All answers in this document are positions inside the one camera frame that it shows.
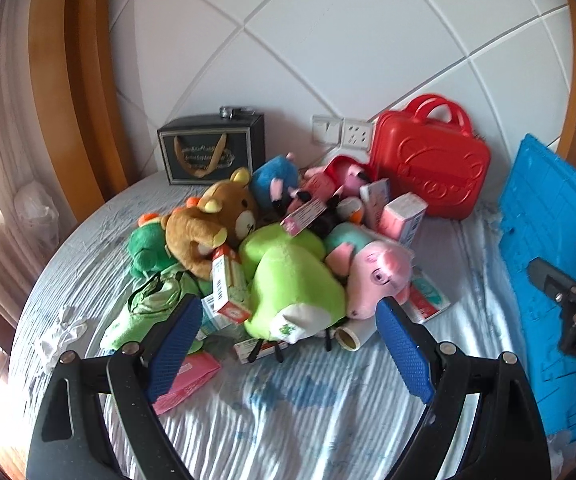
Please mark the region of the blue plastic crate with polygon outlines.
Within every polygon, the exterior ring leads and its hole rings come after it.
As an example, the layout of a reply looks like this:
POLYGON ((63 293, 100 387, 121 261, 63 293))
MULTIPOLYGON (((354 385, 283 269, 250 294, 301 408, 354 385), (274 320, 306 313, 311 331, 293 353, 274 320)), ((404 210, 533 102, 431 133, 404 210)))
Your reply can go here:
POLYGON ((546 434, 576 440, 576 356, 559 348, 576 289, 576 169, 528 134, 500 198, 500 252, 526 341, 524 369, 546 434))

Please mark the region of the toothpaste box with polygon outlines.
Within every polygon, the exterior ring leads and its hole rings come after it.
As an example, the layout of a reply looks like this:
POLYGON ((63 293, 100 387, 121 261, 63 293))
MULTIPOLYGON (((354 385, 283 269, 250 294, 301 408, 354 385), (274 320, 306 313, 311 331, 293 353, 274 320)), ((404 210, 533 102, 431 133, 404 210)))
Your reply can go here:
POLYGON ((452 304, 448 296, 419 266, 414 266, 409 284, 409 297, 403 309, 414 322, 423 324, 452 304))

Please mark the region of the pink white carton box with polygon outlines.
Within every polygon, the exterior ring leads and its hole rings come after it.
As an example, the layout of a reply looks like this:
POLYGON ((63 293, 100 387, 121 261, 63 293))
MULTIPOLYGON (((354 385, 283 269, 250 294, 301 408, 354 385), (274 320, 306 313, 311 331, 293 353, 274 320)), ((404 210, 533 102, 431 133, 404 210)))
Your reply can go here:
POLYGON ((409 247, 425 217, 428 204, 414 193, 406 193, 383 207, 378 232, 409 247))

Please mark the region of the teal white medicine box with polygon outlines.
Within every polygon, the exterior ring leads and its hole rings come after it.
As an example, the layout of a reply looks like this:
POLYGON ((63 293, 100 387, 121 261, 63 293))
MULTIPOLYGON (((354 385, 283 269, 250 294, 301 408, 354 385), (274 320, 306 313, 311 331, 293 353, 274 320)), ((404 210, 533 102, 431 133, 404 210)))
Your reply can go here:
POLYGON ((210 294, 201 299, 202 304, 202 323, 197 333, 196 340, 204 340, 207 336, 211 336, 225 330, 229 326, 233 326, 235 322, 214 311, 214 295, 210 294))

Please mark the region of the red plastic toy suitcase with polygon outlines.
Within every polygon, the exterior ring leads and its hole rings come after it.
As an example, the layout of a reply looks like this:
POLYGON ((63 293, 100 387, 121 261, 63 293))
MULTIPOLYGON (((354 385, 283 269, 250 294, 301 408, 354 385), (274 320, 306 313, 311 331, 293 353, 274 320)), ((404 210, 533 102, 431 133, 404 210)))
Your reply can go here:
POLYGON ((467 113, 433 93, 382 113, 369 154, 373 175, 389 180, 394 195, 414 193, 429 216, 453 220, 474 210, 490 163, 491 151, 467 113))

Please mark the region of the pink pig plush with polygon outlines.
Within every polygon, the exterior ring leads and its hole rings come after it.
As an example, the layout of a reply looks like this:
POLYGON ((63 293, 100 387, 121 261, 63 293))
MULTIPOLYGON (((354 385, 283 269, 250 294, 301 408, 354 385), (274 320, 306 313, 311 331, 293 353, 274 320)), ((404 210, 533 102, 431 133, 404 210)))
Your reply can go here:
POLYGON ((324 238, 325 263, 344 278, 345 315, 367 320, 378 302, 393 297, 399 304, 409 299, 414 252, 398 242, 386 242, 359 226, 343 222, 324 238))

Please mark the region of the white red medicine box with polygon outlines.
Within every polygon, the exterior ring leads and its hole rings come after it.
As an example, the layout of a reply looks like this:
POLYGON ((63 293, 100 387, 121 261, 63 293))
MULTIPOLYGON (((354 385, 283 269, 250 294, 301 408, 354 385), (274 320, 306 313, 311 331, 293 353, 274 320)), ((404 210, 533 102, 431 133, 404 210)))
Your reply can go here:
POLYGON ((233 351, 241 364, 251 364, 265 356, 274 356, 279 362, 283 360, 282 351, 288 348, 284 341, 266 341, 247 339, 233 345, 233 351))

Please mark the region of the green dinosaur plush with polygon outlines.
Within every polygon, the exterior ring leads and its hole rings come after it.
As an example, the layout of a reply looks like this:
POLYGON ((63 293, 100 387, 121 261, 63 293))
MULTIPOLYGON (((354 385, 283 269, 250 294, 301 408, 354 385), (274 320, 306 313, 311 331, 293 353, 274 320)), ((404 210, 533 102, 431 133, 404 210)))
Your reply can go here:
POLYGON ((130 274, 134 278, 150 278, 177 262, 167 249, 162 217, 156 212, 139 217, 137 228, 130 234, 127 251, 130 274))

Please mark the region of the small red white box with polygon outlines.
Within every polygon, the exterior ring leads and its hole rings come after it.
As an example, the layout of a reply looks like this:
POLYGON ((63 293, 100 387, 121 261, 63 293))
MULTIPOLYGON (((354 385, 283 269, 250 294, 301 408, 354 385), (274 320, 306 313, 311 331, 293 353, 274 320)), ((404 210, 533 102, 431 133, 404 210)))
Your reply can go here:
POLYGON ((213 310, 241 324, 250 316, 245 272, 237 252, 227 245, 218 247, 212 260, 213 310))

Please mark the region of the penguin plush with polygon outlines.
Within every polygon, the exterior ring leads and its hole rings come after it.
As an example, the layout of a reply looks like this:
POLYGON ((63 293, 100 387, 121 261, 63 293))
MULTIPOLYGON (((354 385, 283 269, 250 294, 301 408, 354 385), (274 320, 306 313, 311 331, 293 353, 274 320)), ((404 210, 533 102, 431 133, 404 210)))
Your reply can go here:
POLYGON ((354 224, 362 224, 365 216, 365 205, 357 196, 349 196, 340 200, 337 205, 340 219, 354 224))

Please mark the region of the white curtain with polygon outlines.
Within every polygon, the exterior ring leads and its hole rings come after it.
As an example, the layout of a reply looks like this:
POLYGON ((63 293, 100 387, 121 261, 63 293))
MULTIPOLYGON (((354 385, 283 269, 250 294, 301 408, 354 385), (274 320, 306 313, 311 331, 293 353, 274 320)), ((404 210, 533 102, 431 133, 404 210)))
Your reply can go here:
POLYGON ((18 325, 38 276, 63 240, 63 208, 30 123, 23 34, 28 0, 0 0, 0 315, 18 325))

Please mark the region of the tan curled plush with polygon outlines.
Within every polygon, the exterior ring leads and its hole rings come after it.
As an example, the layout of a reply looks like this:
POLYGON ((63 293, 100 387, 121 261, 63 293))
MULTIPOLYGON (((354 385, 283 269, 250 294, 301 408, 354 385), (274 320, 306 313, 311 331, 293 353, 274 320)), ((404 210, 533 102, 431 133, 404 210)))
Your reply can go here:
POLYGON ((222 208, 216 198, 201 198, 196 206, 176 208, 162 220, 167 249, 201 280, 211 278, 210 254, 227 240, 227 229, 218 219, 222 208))

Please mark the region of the red heart pink plush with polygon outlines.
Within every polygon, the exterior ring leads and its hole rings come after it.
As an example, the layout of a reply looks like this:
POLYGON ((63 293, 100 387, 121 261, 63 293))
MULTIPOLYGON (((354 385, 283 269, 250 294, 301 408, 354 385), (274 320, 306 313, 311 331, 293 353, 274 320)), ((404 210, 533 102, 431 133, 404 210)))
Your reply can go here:
POLYGON ((337 155, 326 166, 306 169, 304 175, 311 178, 317 174, 331 179, 342 198, 359 196, 359 189, 373 182, 371 170, 349 155, 337 155))

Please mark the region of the white wall socket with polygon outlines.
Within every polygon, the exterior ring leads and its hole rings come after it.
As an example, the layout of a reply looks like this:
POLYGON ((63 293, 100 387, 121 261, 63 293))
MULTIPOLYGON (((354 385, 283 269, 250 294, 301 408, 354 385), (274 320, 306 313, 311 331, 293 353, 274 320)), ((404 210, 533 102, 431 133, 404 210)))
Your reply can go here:
POLYGON ((366 120, 344 118, 341 128, 341 145, 343 148, 368 152, 373 141, 375 125, 366 120))

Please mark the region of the white wall switch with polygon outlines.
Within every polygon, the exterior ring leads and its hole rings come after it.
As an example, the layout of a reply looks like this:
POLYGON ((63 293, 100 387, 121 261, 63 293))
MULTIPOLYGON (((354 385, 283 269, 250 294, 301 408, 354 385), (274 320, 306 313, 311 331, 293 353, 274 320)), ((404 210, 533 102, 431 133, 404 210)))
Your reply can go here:
POLYGON ((341 142, 343 119, 314 115, 311 120, 311 133, 314 143, 338 145, 341 142))

